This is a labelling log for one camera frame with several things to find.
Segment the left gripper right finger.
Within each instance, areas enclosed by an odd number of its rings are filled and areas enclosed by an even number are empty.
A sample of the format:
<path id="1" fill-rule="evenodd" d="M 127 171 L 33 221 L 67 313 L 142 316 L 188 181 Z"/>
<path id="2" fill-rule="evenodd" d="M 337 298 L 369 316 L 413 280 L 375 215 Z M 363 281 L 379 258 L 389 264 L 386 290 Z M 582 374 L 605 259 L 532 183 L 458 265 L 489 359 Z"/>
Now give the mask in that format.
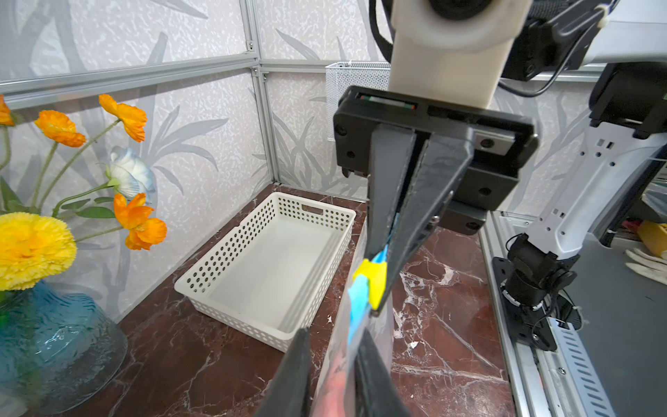
<path id="1" fill-rule="evenodd" d="M 367 330 L 361 337 L 355 358 L 355 415 L 379 417 L 410 415 Z"/>

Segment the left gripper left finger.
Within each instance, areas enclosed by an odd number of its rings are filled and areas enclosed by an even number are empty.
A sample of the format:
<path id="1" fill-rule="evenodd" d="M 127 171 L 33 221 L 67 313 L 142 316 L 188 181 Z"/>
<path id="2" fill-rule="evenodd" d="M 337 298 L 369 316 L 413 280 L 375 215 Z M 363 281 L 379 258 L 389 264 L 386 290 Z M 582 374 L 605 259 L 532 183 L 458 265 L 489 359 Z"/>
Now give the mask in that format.
<path id="1" fill-rule="evenodd" d="M 310 333 L 306 328 L 300 328 L 267 387 L 255 416 L 309 416 L 310 371 Z"/>

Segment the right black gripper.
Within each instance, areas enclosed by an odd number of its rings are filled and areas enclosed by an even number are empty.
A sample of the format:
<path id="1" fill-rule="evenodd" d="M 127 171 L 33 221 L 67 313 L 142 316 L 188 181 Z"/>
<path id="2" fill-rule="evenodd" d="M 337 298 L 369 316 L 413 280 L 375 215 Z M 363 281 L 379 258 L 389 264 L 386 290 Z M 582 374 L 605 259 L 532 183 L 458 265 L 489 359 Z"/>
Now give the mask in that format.
<path id="1" fill-rule="evenodd" d="M 529 117 L 361 86 L 345 91 L 333 125 L 343 174 L 368 179 L 365 257 L 387 264 L 379 312 L 433 228 L 476 233 L 538 148 Z"/>

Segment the clear zip-top bag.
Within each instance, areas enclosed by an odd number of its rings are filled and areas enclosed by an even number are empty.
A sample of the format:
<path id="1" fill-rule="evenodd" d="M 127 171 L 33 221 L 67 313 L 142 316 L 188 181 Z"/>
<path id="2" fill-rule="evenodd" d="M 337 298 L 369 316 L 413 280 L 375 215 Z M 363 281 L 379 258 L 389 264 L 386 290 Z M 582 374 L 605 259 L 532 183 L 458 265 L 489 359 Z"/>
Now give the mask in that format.
<path id="1" fill-rule="evenodd" d="M 361 337 L 367 330 L 380 352 L 380 357 L 391 375 L 393 355 L 393 318 L 391 307 L 373 310 L 375 279 L 370 274 L 378 269 L 373 260 L 365 257 L 368 225 L 363 224 L 356 244 L 350 272 L 321 368 L 314 395 L 312 416 L 355 415 L 355 358 Z"/>

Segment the white perforated plastic basket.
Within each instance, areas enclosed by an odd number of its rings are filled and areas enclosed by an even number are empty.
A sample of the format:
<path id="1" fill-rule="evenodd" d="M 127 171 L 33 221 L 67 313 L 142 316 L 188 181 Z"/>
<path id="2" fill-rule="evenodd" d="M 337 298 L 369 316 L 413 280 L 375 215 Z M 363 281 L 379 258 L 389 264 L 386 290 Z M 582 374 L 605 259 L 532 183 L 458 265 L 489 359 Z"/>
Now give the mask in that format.
<path id="1" fill-rule="evenodd" d="M 307 328 L 347 251 L 356 213 L 269 195 L 175 283 L 195 309 L 281 352 Z"/>

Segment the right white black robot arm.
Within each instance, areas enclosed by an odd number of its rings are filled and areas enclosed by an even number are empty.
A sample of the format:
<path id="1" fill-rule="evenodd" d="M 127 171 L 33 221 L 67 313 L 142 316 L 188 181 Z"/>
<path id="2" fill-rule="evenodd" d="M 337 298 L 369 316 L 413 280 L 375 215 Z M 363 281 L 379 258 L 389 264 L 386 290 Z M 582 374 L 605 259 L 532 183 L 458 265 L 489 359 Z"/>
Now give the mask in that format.
<path id="1" fill-rule="evenodd" d="M 507 298 L 537 307 L 573 279 L 585 236 L 631 175 L 666 145 L 663 1 L 383 1 L 375 35 L 387 90 L 352 86 L 333 117 L 338 165 L 368 179 L 368 243 L 349 296 L 380 313 L 401 269 L 446 214 L 471 231 L 538 149 L 533 120 L 490 110 L 496 90 L 603 64 L 581 151 L 544 212 L 512 245 Z"/>

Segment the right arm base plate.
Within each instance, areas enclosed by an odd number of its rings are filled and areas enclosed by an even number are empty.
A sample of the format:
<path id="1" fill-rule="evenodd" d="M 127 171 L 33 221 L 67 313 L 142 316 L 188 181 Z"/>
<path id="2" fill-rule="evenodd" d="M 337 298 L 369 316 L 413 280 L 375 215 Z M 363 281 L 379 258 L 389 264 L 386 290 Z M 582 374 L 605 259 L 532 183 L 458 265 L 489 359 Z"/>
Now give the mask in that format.
<path id="1" fill-rule="evenodd" d="M 555 351 L 558 345 L 545 318 L 545 290 L 533 285 L 522 262 L 495 256 L 492 267 L 512 341 Z"/>

